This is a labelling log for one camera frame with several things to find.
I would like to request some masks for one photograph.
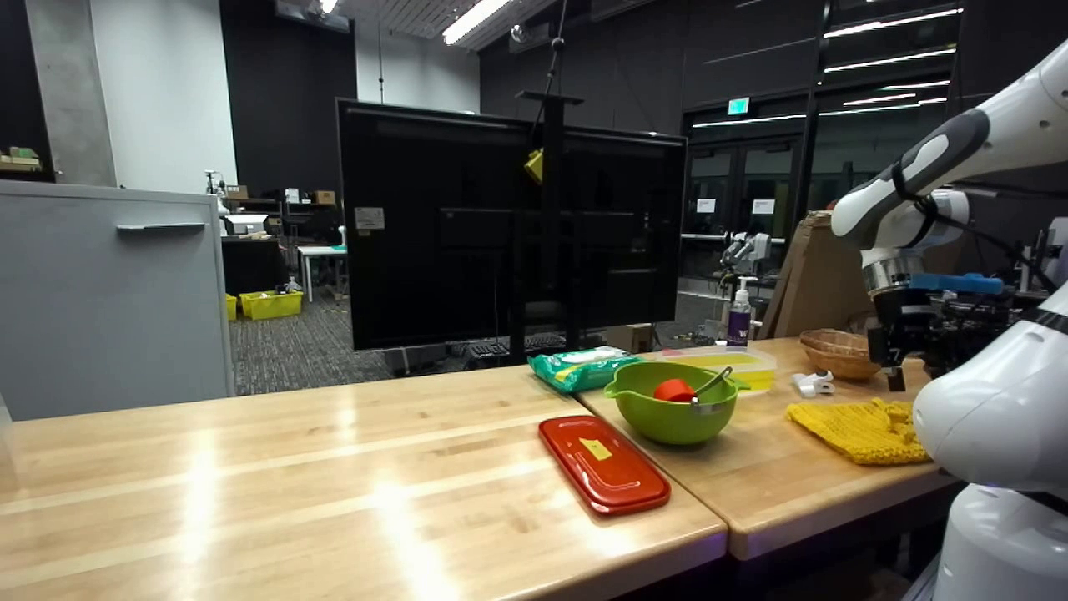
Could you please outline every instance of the desk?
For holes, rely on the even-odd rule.
[[[753,561],[831,529],[899,509],[938,488],[952,488],[933,463],[856,466],[791,423],[791,374],[808,374],[797,340],[756,340],[778,360],[766,394],[739,399],[729,423],[707,449],[659,449],[629,433],[606,394],[585,394],[587,409],[629,433],[676,483],[701,499],[729,529],[729,559]],[[917,392],[917,364],[907,360],[907,399]],[[885,384],[838,384],[838,399],[901,399]]]
[[[723,521],[589,518],[530,367],[24,422],[0,598],[606,598],[718,561]]]
[[[348,246],[297,246],[299,257],[299,279],[303,279],[303,296],[312,303],[312,263],[317,257],[348,257]]]

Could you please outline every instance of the ceiling light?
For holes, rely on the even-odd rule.
[[[766,115],[752,121],[697,121],[695,129],[739,126],[739,123],[778,123],[778,121],[804,121],[804,115]]]
[[[821,110],[821,118],[835,121],[835,118],[856,118],[856,115],[899,115],[899,110],[922,110],[932,104],[948,104],[948,97],[924,97],[917,104],[840,108],[840,110]]]
[[[893,110],[917,110],[917,104],[885,104],[885,108],[852,108],[852,110],[821,110],[824,121],[854,118],[854,115],[893,115]]]
[[[871,67],[886,67],[886,62],[915,62],[915,60],[932,60],[932,58],[952,58],[959,48],[940,48],[927,55],[899,55],[899,58],[882,58],[882,60],[856,60],[856,62],[835,62],[824,72],[845,72],[845,69],[871,69]]]
[[[871,32],[871,29],[891,29],[891,26],[907,26],[907,22],[927,22],[927,20],[943,20],[943,16],[959,16],[963,12],[960,7],[952,11],[932,11],[932,12],[915,12],[915,16],[899,16],[899,20],[867,20],[867,22],[854,22],[854,26],[840,26],[840,29],[827,29],[824,37],[856,37],[856,32]]]
[[[840,108],[901,104],[901,100],[915,100],[915,92],[854,97],[854,100],[845,100]]]
[[[948,81],[885,82],[882,90],[933,90],[933,88],[948,88]]]
[[[494,16],[508,0],[481,0],[468,12],[460,12],[457,22],[442,29],[442,45],[452,48],[460,37],[468,37],[474,26],[481,26],[486,16]]]

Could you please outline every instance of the exit sign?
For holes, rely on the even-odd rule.
[[[747,115],[747,97],[729,97],[727,100],[727,118],[739,118],[739,115]]]

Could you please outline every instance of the orange tray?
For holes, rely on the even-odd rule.
[[[668,503],[669,483],[659,472],[599,416],[551,416],[538,433],[595,515]]]

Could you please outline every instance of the gray cabinet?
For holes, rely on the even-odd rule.
[[[218,205],[0,184],[0,394],[14,416],[234,394]]]

